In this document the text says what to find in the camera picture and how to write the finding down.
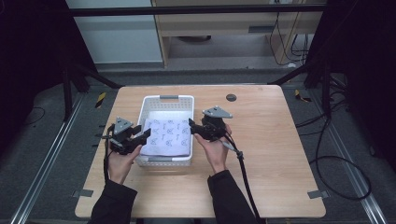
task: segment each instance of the white wall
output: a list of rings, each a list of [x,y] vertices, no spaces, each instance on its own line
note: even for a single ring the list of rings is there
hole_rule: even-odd
[[[151,7],[149,0],[66,0],[70,8]],[[75,17],[95,63],[162,62],[153,16]]]

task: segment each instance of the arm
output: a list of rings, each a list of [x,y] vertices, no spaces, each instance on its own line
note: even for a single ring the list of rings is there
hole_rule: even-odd
[[[227,132],[231,133],[230,127],[228,125],[226,127]],[[207,179],[207,184],[213,198],[216,221],[219,224],[257,224],[245,196],[227,170],[225,162],[229,149],[220,141],[208,142],[199,134],[194,136],[204,148],[206,158],[214,172],[214,175]]]
[[[110,180],[106,182],[102,195],[92,209],[89,224],[130,223],[132,206],[137,191],[122,184],[141,148],[142,146],[138,146],[133,153],[128,155],[108,152]]]

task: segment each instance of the black jacket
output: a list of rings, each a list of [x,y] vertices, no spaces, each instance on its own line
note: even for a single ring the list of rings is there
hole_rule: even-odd
[[[257,224],[247,200],[230,171],[222,171],[207,179],[218,224]],[[129,224],[137,191],[108,181],[92,210],[89,224]]]

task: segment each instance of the light wood tabletop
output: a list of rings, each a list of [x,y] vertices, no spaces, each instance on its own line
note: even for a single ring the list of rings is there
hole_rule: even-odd
[[[226,95],[234,94],[229,102]],[[261,217],[323,217],[321,198],[310,199],[308,191],[318,190],[283,91],[271,85],[224,86],[139,86],[119,90],[107,127],[116,117],[134,124],[148,95],[192,95],[194,121],[201,124],[202,110],[215,105],[233,114],[224,121],[243,151],[250,189]],[[84,189],[91,197],[80,197],[78,217],[90,217],[104,188],[104,140],[101,141]],[[248,196],[235,153],[229,151],[227,167],[239,188]],[[207,178],[212,169],[202,147],[193,139],[191,166],[132,166],[124,185],[138,191],[132,217],[214,217]]]

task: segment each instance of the person's right hand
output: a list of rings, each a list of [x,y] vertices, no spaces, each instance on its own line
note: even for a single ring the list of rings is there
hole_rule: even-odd
[[[231,129],[228,124],[226,124],[226,130],[231,134]],[[225,147],[220,141],[227,141],[224,137],[220,138],[220,141],[209,142],[205,140],[198,133],[194,134],[195,139],[204,148],[206,158],[212,166],[213,172],[217,174],[223,170],[227,170],[225,162],[227,160],[228,148]]]

